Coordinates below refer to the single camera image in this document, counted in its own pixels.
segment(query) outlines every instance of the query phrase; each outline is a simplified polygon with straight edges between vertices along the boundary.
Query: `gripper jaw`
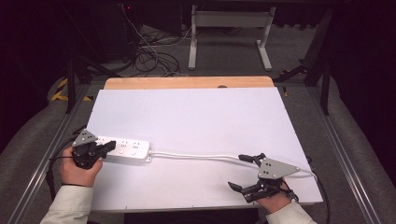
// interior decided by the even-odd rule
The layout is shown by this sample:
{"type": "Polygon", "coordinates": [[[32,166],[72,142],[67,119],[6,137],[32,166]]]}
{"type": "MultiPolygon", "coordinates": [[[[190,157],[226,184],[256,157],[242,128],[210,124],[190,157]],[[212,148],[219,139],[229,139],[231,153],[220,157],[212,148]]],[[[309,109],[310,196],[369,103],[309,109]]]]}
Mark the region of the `gripper jaw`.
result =
{"type": "Polygon", "coordinates": [[[284,190],[281,188],[283,183],[282,177],[299,172],[300,169],[298,167],[281,161],[268,159],[263,153],[253,157],[249,155],[239,155],[238,158],[240,161],[255,162],[259,167],[259,181],[257,181],[255,185],[242,188],[235,183],[228,182],[230,188],[241,193],[247,203],[251,203],[262,198],[272,197],[280,191],[285,192],[287,195],[291,196],[291,198],[298,200],[297,195],[295,195],[291,189],[284,190]]]}
{"type": "Polygon", "coordinates": [[[104,145],[97,145],[98,137],[84,129],[73,142],[73,160],[77,167],[89,170],[99,158],[105,158],[107,152],[116,148],[116,142],[110,141],[104,145]]]}

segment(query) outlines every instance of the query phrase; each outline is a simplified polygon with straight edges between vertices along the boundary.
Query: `white cable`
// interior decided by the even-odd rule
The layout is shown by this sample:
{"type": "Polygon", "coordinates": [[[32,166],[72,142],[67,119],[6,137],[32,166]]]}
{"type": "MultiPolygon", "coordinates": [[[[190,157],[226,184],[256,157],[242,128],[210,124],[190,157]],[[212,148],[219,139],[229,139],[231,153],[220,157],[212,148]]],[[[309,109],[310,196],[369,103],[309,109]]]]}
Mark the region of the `white cable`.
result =
{"type": "Polygon", "coordinates": [[[240,161],[239,158],[229,155],[191,155],[191,154],[178,154],[178,153],[168,153],[168,152],[161,152],[161,151],[151,151],[152,155],[164,155],[171,158],[190,158],[190,159],[232,159],[240,161]]]}
{"type": "Polygon", "coordinates": [[[124,14],[124,16],[125,16],[125,19],[134,27],[134,30],[136,31],[136,33],[140,36],[140,38],[142,38],[145,42],[146,42],[146,44],[148,45],[148,47],[149,48],[151,48],[151,50],[155,53],[155,64],[158,64],[158,53],[157,53],[157,51],[155,51],[155,49],[146,41],[146,39],[137,31],[137,29],[136,29],[136,27],[134,26],[134,24],[128,19],[128,16],[126,15],[126,13],[125,13],[125,8],[124,8],[124,6],[123,6],[123,4],[119,4],[119,6],[121,7],[121,9],[122,9],[122,13],[124,14]]]}
{"type": "Polygon", "coordinates": [[[307,171],[307,170],[301,169],[301,168],[299,169],[299,171],[302,172],[302,173],[309,174],[309,175],[287,175],[286,177],[289,177],[289,178],[306,178],[306,177],[309,177],[309,176],[313,176],[315,178],[315,181],[318,182],[318,177],[313,172],[307,171]]]}
{"type": "MultiPolygon", "coordinates": [[[[161,152],[161,151],[150,151],[150,154],[155,156],[155,155],[162,155],[162,156],[167,156],[170,158],[176,158],[176,159],[207,159],[207,160],[218,160],[218,159],[226,159],[226,160],[236,160],[240,161],[238,157],[235,156],[229,156],[229,155],[193,155],[193,154],[179,154],[179,153],[169,153],[169,152],[161,152]]],[[[250,167],[254,167],[257,169],[257,166],[251,166],[252,163],[247,163],[243,162],[241,164],[249,165],[250,167]]],[[[318,182],[318,177],[311,171],[307,171],[305,169],[299,169],[300,172],[306,173],[309,175],[286,175],[285,177],[290,177],[290,178],[306,178],[309,176],[313,176],[315,180],[318,182]]]]}

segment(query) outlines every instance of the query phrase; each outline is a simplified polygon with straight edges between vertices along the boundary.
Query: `white table surface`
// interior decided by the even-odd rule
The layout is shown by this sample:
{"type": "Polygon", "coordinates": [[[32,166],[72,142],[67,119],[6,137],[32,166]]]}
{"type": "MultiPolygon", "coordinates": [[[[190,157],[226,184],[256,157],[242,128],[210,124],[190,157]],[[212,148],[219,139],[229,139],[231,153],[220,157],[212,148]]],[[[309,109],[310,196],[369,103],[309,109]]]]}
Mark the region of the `white table surface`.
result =
{"type": "MultiPolygon", "coordinates": [[[[259,155],[309,170],[277,88],[105,90],[87,129],[101,136],[145,140],[154,151],[198,155],[259,155]]],[[[243,208],[228,181],[247,187],[258,168],[228,161],[105,160],[92,210],[146,212],[243,208]]],[[[313,177],[286,178],[300,203],[322,202],[313,177]]]]}

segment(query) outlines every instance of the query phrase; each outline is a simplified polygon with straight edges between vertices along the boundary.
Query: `white power strip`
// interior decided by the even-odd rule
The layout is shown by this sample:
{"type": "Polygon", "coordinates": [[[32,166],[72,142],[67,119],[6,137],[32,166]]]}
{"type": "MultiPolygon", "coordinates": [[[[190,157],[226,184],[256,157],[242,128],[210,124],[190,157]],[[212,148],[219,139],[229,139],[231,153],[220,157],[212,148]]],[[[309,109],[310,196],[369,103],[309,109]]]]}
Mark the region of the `white power strip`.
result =
{"type": "Polygon", "coordinates": [[[98,136],[96,143],[103,145],[109,141],[116,141],[116,148],[107,153],[106,158],[109,161],[151,161],[149,142],[147,141],[98,136]]]}

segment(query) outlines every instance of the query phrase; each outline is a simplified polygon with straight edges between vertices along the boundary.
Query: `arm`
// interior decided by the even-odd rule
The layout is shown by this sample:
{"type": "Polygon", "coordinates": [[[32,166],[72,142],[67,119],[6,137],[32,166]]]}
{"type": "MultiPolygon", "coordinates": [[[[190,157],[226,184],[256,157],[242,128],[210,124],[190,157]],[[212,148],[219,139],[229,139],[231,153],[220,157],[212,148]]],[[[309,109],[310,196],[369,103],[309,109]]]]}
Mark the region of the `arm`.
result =
{"type": "MultiPolygon", "coordinates": [[[[72,148],[64,150],[63,157],[71,157],[72,148]]],[[[87,223],[91,212],[93,183],[103,166],[99,159],[90,170],[78,168],[72,158],[63,158],[61,177],[64,183],[41,224],[87,223]]]]}
{"type": "Polygon", "coordinates": [[[259,199],[259,205],[270,215],[265,216],[269,224],[315,224],[305,210],[296,202],[292,202],[282,192],[271,198],[259,199]]]}

